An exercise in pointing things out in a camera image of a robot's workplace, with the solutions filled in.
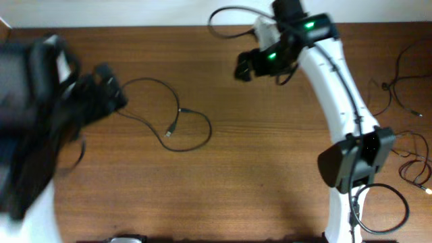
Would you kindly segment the black USB cable thick plug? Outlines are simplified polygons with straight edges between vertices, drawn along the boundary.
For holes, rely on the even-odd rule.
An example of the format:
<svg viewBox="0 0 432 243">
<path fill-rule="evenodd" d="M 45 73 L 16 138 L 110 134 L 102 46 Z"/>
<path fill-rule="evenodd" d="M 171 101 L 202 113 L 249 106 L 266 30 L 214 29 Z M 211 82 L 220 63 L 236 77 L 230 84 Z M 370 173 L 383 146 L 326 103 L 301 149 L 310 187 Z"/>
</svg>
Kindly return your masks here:
<svg viewBox="0 0 432 243">
<path fill-rule="evenodd" d="M 210 119 L 199 111 L 181 106 L 170 84 L 155 78 L 135 78 L 122 84 L 128 104 L 117 114 L 150 130 L 158 143 L 175 153 L 195 151 L 213 135 Z"/>
</svg>

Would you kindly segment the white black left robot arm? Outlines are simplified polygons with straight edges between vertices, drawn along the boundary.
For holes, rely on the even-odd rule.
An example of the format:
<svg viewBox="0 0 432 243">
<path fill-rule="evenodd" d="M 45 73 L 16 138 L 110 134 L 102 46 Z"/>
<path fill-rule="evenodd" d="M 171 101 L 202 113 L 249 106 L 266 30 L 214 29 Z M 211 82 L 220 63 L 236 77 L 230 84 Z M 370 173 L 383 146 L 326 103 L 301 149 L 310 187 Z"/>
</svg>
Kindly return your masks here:
<svg viewBox="0 0 432 243">
<path fill-rule="evenodd" d="M 1 44 L 1 241 L 60 242 L 54 177 L 61 149 L 81 129 L 127 105 L 105 63 L 80 73 L 52 34 Z"/>
</svg>

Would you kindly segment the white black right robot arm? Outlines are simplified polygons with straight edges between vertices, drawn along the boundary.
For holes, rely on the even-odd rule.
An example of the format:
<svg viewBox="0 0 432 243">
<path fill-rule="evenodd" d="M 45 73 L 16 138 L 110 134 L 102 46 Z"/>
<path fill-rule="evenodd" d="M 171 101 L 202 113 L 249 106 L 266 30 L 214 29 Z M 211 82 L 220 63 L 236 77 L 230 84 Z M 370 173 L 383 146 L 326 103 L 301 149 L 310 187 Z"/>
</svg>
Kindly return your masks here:
<svg viewBox="0 0 432 243">
<path fill-rule="evenodd" d="M 325 242 L 362 242 L 365 197 L 377 187 L 396 139 L 382 128 L 363 101 L 345 60 L 335 24 L 325 14 L 308 15 L 299 1 L 274 1 L 273 14 L 260 13 L 252 27 L 257 49 L 238 56 L 234 76 L 291 78 L 302 70 L 324 112 L 331 146 L 317 159 L 330 189 Z"/>
</svg>

